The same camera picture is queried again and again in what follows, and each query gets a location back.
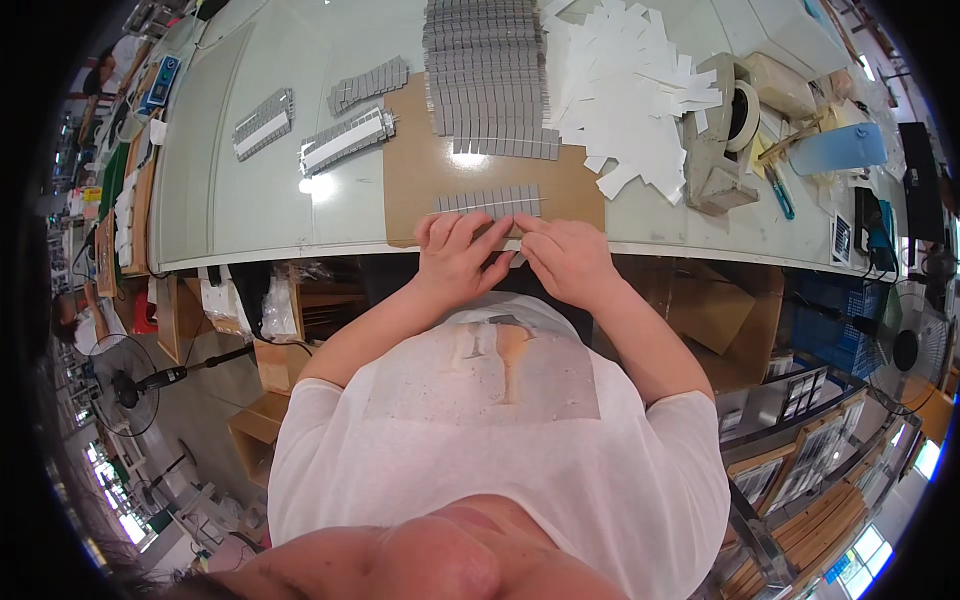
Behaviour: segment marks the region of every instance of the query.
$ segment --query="stack of gray pads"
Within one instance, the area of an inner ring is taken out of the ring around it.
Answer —
[[[409,71],[410,65],[407,61],[396,57],[368,73],[340,81],[330,89],[330,95],[326,99],[330,114],[340,116],[365,98],[404,87],[407,85]]]
[[[282,87],[233,129],[233,151],[243,162],[289,133],[294,123],[294,90]]]
[[[481,210],[494,219],[525,212],[539,217],[540,200],[540,190],[535,184],[512,185],[456,196],[441,196],[433,201],[433,212],[457,212],[465,215]]]
[[[557,159],[536,0],[428,0],[427,107],[453,152]]]
[[[338,137],[371,121],[376,121],[378,127],[370,127],[370,132],[364,137],[346,146],[334,143]],[[392,137],[394,133],[396,133],[395,118],[389,110],[380,107],[367,108],[359,115],[343,123],[304,139],[300,145],[300,172],[306,177],[315,175],[344,156],[362,150],[371,144],[382,142],[388,137]],[[317,152],[321,153],[320,156],[323,158],[311,157]]]

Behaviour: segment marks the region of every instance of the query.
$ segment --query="control box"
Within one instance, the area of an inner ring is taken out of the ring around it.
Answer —
[[[180,59],[170,55],[163,57],[160,68],[156,72],[154,84],[150,86],[150,91],[144,96],[143,103],[147,107],[156,108],[167,104],[170,86],[173,85],[178,68],[180,68]]]

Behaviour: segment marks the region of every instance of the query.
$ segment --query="finger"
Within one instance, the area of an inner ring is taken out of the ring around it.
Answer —
[[[500,243],[500,240],[503,239],[503,236],[507,233],[510,233],[510,229],[514,226],[514,217],[506,216],[501,217],[496,223],[493,224],[493,227],[484,231],[483,235],[478,237],[473,244],[470,245],[470,254],[471,258],[477,262],[483,262],[487,260],[487,256],[490,256],[490,253],[493,252],[493,249],[496,248],[496,245]]]
[[[455,212],[447,212],[434,221],[433,225],[430,226],[430,242],[427,244],[427,249],[436,252],[446,246],[446,240],[450,236],[453,226],[457,225],[457,221],[460,221],[462,216]]]
[[[491,266],[487,267],[487,270],[483,272],[483,275],[480,277],[480,289],[483,292],[489,292],[493,289],[493,286],[503,280],[503,277],[507,276],[510,272],[510,261],[513,260],[516,252],[506,251],[502,252],[496,260],[494,260]]]
[[[551,238],[560,248],[571,248],[575,244],[573,237],[568,232],[557,227],[557,224],[567,224],[569,223],[568,221],[558,219],[556,221],[547,223],[542,219],[531,217],[530,215],[523,213],[517,214],[514,217],[514,220],[524,232],[541,233],[546,235]]]
[[[540,280],[540,283],[543,284],[543,289],[547,291],[551,296],[556,298],[557,284],[554,281],[553,274],[550,273],[550,270],[543,265],[537,255],[533,253],[529,248],[524,251],[523,248],[520,249],[523,252],[523,255],[527,257],[527,262],[530,263],[530,269],[534,272],[534,275],[537,276],[537,279]]]
[[[443,216],[444,214],[442,212],[437,212],[417,221],[417,226],[414,228],[414,240],[417,241],[418,246],[426,248],[427,244],[430,243],[430,226]]]
[[[540,219],[538,217],[531,217],[530,215],[524,212],[518,212],[514,216],[514,222],[516,226],[523,229],[523,232],[527,231],[537,231],[539,233],[544,233],[550,229],[550,224]]]
[[[525,256],[529,257],[528,252],[524,251],[525,249],[535,254],[550,271],[558,268],[564,259],[564,251],[557,245],[557,242],[542,233],[531,231],[525,234],[520,241],[520,250]]]
[[[470,241],[473,240],[473,233],[493,220],[493,217],[486,212],[475,210],[465,216],[450,232],[450,237],[446,241],[446,247],[454,251],[462,252],[469,248]]]

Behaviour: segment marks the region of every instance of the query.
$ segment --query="hand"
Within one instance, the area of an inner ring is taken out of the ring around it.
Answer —
[[[514,225],[513,217],[503,217],[473,241],[473,233],[492,220],[477,211],[427,215],[417,223],[420,271],[410,283],[443,312],[489,292],[509,272],[515,252],[504,252],[485,271],[480,269]]]
[[[580,221],[547,223],[517,214],[525,231],[520,251],[530,268],[557,300],[594,313],[623,283],[613,266],[607,236]]]

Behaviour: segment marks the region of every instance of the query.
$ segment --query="printed graphic on shirt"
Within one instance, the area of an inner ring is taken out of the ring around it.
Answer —
[[[388,352],[364,418],[530,425],[599,420],[600,408],[579,341],[521,325],[468,323],[441,325]]]

